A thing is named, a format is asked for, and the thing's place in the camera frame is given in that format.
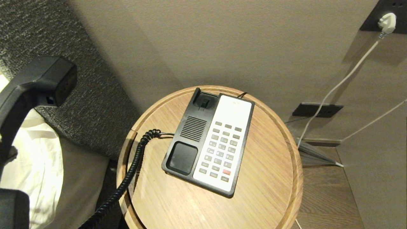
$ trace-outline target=red button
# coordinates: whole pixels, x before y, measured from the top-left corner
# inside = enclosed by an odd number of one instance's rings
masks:
[[[229,170],[223,170],[223,173],[226,175],[230,175],[230,171]]]

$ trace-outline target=gray upholstered headboard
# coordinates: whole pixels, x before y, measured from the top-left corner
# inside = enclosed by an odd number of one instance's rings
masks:
[[[78,66],[78,85],[60,108],[37,108],[76,144],[116,159],[138,113],[63,0],[0,3],[0,71],[12,78],[36,56]]]

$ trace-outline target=white plug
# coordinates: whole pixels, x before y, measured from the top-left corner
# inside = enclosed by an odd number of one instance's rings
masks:
[[[396,15],[394,13],[387,13],[382,18],[380,18],[377,23],[382,29],[380,38],[383,39],[388,34],[391,34],[396,29]]]

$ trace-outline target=wooden floor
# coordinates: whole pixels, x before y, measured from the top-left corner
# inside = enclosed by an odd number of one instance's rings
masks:
[[[340,161],[335,148],[321,148]],[[343,168],[304,168],[304,194],[297,220],[302,229],[363,229],[352,191]],[[298,229],[296,223],[291,229]]]

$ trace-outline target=white cable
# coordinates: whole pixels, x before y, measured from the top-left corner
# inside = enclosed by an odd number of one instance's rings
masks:
[[[386,113],[382,114],[380,117],[378,117],[377,119],[369,122],[367,125],[365,125],[364,127],[362,127],[361,129],[359,129],[358,131],[356,131],[355,133],[347,136],[346,138],[342,139],[342,141],[352,137],[353,135],[359,133],[360,131],[362,131],[363,129],[365,129],[366,127],[372,125],[373,123],[375,123],[376,121],[378,121],[379,119],[383,118],[384,116],[388,115],[389,113],[391,113],[393,110],[397,109],[399,106],[403,105],[405,102],[407,102],[407,99],[404,100],[403,102],[399,103],[397,106],[393,107],[392,109],[390,109],[389,111],[387,111]]]
[[[310,122],[318,115],[319,111],[321,110],[321,108],[322,108],[322,106],[324,105],[324,102],[325,102],[325,100],[328,98],[328,96],[330,96],[332,92],[334,92],[339,86],[341,86],[341,85],[356,71],[356,69],[361,65],[361,63],[366,59],[366,57],[367,57],[367,56],[371,53],[371,51],[379,44],[379,42],[380,42],[381,40],[382,40],[382,39],[378,39],[378,40],[372,45],[372,47],[365,53],[365,55],[362,56],[362,58],[359,60],[359,62],[357,62],[357,64],[355,65],[355,67],[352,69],[352,71],[350,71],[350,73],[349,73],[343,80],[341,80],[334,88],[332,88],[332,90],[330,90],[330,91],[328,92],[328,94],[326,94],[326,96],[324,97],[324,99],[323,99],[322,102],[321,102],[321,105],[318,107],[317,112],[315,112],[314,116],[312,116],[312,117],[308,120],[307,124],[305,125],[304,131],[302,132],[301,137],[300,137],[300,139],[298,140],[297,148],[298,148],[298,147],[300,146],[300,144],[301,144],[301,140],[302,140],[302,138],[304,137],[304,134],[305,134],[305,132],[306,132],[306,130],[307,130],[307,128],[308,128],[308,125],[309,125]]]
[[[298,222],[297,219],[295,219],[295,222],[297,223],[298,227],[299,227],[300,229],[302,229],[302,227],[301,227],[301,225],[300,225],[300,223]]]

